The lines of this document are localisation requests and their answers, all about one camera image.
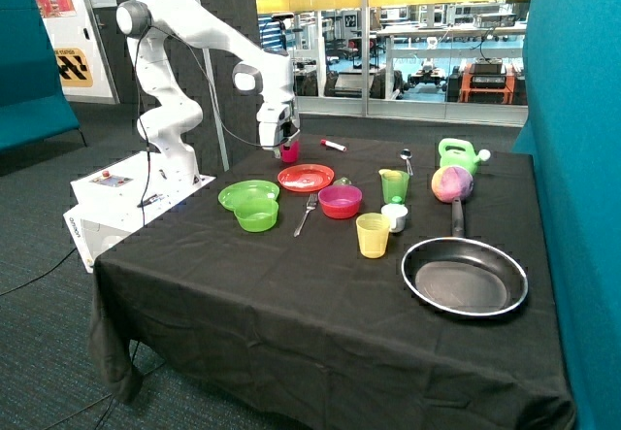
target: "watering can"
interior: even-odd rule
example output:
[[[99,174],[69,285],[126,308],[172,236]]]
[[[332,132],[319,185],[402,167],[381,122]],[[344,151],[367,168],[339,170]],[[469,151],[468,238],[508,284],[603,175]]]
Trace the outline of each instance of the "watering can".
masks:
[[[442,139],[438,145],[440,152],[440,166],[461,166],[474,176],[478,164],[489,160],[489,150],[480,150],[477,154],[473,145],[461,139]]]

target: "metal fork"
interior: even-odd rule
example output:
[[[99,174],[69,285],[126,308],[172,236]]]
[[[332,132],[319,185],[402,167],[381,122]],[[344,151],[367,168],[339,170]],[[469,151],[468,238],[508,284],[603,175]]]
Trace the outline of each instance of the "metal fork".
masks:
[[[304,213],[304,216],[302,217],[302,221],[300,221],[300,224],[298,225],[298,227],[295,228],[295,231],[293,233],[294,238],[300,236],[300,231],[302,231],[302,226],[304,226],[304,222],[307,220],[307,216],[309,215],[310,212],[312,212],[316,208],[317,208],[317,193],[314,192],[313,194],[309,196],[309,201],[307,202],[307,210]]]

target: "black frying pan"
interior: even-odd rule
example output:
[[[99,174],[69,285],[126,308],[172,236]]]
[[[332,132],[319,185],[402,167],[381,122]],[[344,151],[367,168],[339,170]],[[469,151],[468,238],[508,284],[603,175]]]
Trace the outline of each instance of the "black frying pan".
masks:
[[[504,252],[464,238],[459,199],[452,204],[452,237],[423,241],[408,249],[401,272],[409,289],[425,303],[467,317],[505,314],[526,298],[522,267]]]

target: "ball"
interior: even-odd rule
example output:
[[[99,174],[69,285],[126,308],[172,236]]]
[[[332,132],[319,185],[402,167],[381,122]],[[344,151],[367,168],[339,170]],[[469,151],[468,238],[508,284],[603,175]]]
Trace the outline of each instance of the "ball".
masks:
[[[461,166],[442,166],[431,179],[434,195],[446,204],[454,199],[466,199],[474,187],[473,175]]]

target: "robot control box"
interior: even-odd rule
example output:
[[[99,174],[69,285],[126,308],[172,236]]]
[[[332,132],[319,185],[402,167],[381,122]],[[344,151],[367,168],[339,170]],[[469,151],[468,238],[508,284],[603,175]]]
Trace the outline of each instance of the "robot control box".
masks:
[[[64,219],[86,272],[93,272],[100,254],[214,180],[201,176],[192,185],[179,186],[161,172],[161,154],[150,155],[150,171],[148,163],[147,153],[141,151],[71,182],[78,205]]]

